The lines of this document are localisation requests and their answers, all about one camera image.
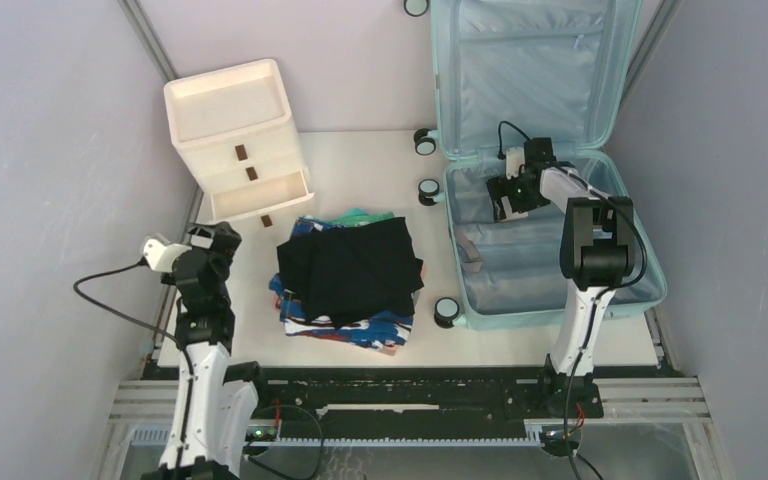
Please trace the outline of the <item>white three-drawer storage cabinet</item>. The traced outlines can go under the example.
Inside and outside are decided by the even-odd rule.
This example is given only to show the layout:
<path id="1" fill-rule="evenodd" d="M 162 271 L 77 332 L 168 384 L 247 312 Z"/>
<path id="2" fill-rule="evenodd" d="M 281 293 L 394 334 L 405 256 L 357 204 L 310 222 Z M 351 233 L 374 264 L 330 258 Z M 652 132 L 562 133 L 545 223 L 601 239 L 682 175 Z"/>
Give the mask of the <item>white three-drawer storage cabinet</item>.
<path id="1" fill-rule="evenodd" d="M 272 230 L 315 194 L 277 62 L 261 59 L 168 82 L 170 139 L 215 222 Z"/>

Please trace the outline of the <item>light blue ribbed suitcase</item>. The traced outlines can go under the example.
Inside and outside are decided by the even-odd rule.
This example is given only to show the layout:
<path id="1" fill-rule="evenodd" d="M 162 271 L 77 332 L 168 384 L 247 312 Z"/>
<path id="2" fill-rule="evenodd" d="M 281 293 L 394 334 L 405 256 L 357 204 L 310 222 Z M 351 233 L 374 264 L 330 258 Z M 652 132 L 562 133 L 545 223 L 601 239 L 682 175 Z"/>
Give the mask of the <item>light blue ribbed suitcase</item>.
<path id="1" fill-rule="evenodd" d="M 604 195 L 626 187 L 604 153 L 616 122 L 638 1 L 407 1 L 431 21 L 436 123 L 413 136 L 448 159 L 438 200 L 459 266 L 457 324 L 514 329 L 563 320 L 563 213 L 547 205 L 498 222 L 487 189 L 503 154 L 548 138 L 556 158 Z"/>

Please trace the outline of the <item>green white patterned garment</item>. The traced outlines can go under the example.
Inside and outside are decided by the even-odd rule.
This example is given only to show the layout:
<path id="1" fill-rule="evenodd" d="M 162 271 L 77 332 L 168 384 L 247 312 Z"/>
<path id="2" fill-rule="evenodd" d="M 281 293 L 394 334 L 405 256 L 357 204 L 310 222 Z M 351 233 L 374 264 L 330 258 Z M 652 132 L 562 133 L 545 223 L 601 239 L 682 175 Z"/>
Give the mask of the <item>green white patterned garment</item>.
<path id="1" fill-rule="evenodd" d="M 359 227 L 389 220 L 394 217 L 395 214 L 393 212 L 368 213 L 359 208 L 354 208 L 336 219 L 328 220 L 328 223 L 341 227 Z"/>

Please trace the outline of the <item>black garment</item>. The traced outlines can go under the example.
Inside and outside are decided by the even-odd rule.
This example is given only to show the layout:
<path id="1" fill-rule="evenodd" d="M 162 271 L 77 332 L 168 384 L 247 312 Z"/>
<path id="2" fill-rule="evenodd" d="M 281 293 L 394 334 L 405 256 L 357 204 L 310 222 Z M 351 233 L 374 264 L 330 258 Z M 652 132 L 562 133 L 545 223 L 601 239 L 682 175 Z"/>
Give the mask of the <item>black garment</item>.
<path id="1" fill-rule="evenodd" d="M 306 319 L 328 316 L 336 327 L 381 311 L 413 316 L 413 295 L 424 287 L 403 217 L 291 238 L 277 247 L 277 261 Z"/>

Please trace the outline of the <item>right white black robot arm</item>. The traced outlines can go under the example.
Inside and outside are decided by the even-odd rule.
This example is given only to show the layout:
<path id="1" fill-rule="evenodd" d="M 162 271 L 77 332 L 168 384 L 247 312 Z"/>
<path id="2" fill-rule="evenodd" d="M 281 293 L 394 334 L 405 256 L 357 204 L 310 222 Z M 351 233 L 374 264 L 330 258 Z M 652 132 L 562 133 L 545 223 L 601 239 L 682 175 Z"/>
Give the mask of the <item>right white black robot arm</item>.
<path id="1" fill-rule="evenodd" d="M 544 206 L 564 216 L 559 265 L 567 281 L 564 320 L 538 388 L 539 406 L 565 415 L 595 388 L 593 355 L 607 307 L 636 264 L 633 203 L 610 197 L 569 162 L 557 160 L 549 138 L 497 151 L 503 174 L 487 182 L 494 219 L 505 221 Z"/>

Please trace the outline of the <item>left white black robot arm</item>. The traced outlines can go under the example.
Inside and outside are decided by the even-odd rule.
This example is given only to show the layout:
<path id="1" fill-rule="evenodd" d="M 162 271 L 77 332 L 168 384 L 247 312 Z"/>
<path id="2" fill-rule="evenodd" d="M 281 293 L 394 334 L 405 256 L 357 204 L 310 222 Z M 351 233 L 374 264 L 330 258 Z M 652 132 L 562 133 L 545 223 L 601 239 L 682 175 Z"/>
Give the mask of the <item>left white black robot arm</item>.
<path id="1" fill-rule="evenodd" d="M 166 446 L 147 479 L 237 479 L 251 417 L 271 407 L 271 388 L 256 379 L 227 381 L 235 315 L 226 287 L 240 235 L 227 222 L 189 225 L 205 245 L 149 237 L 143 264 L 179 294 L 172 339 L 178 387 Z"/>

